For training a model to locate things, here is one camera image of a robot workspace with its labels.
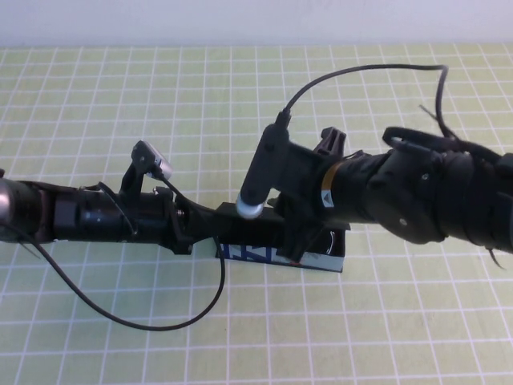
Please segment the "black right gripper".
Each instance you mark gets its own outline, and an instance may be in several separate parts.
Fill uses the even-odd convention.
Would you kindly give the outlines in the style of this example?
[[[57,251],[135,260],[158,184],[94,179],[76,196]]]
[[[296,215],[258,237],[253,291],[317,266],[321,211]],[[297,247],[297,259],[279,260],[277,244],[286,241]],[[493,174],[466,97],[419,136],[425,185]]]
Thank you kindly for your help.
[[[344,155],[345,139],[344,132],[329,127],[321,131],[321,140],[313,149],[288,142],[277,185],[277,213],[285,219],[280,256],[300,261],[321,232],[321,225],[314,222],[329,222],[333,209],[323,203],[321,184],[329,168]],[[297,227],[295,220],[306,223]]]

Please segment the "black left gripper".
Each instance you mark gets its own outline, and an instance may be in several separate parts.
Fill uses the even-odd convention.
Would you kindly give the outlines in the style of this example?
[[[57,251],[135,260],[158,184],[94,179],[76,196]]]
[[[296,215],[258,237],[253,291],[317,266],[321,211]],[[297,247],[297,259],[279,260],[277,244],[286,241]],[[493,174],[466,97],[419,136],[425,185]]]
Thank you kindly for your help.
[[[192,243],[212,237],[221,244],[228,243],[231,228],[223,224],[240,219],[234,203],[223,202],[215,209],[183,203],[175,201],[175,194],[162,187],[155,192],[120,192],[119,199],[123,207],[119,214],[120,241],[155,244],[177,255],[191,254]]]

